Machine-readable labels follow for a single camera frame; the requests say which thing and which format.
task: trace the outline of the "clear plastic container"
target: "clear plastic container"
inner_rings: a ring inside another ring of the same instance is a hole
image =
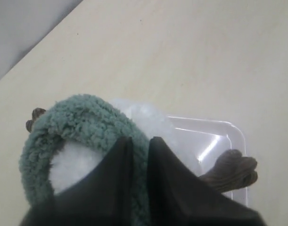
[[[193,153],[193,157],[198,159],[200,172],[195,172],[197,176],[209,171],[219,155],[228,149],[238,149],[243,155],[247,155],[242,132],[229,122],[176,116],[169,118],[175,126],[182,149]],[[224,195],[248,206],[247,188],[227,192]]]

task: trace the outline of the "white fluffy fur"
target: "white fluffy fur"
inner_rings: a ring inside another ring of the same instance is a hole
[[[110,102],[121,110],[151,139],[162,137],[177,157],[193,172],[199,167],[193,155],[180,150],[179,140],[169,118],[159,110],[148,104],[116,99]],[[55,193],[67,189],[84,178],[101,161],[102,156],[82,144],[66,142],[63,149],[53,157],[49,180]]]

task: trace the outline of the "green knitted scarf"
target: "green knitted scarf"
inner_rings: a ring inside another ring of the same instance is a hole
[[[50,161],[65,140],[81,142],[106,155],[121,136],[132,137],[134,142],[132,225],[150,225],[145,181],[149,140],[119,110],[91,95],[76,95],[60,101],[35,122],[19,162],[30,205],[54,195],[48,179]]]

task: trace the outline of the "wooden table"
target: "wooden table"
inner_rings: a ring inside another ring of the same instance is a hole
[[[84,0],[0,81],[0,226],[28,208],[31,110],[78,93],[231,121],[259,161],[252,207],[288,225],[288,0]]]

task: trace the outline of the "stuffed toy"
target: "stuffed toy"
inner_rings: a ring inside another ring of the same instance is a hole
[[[179,148],[180,141],[167,116],[148,104],[127,100],[108,103],[96,96],[76,95],[47,111],[34,109],[26,129],[30,135],[19,170],[31,206],[61,195],[85,178],[120,137],[132,137],[133,142],[133,226],[151,225],[146,188],[150,139],[161,137],[192,173],[200,171],[197,159]],[[244,157],[238,150],[227,150],[199,179],[224,193],[252,185],[258,178],[256,166],[254,158]]]

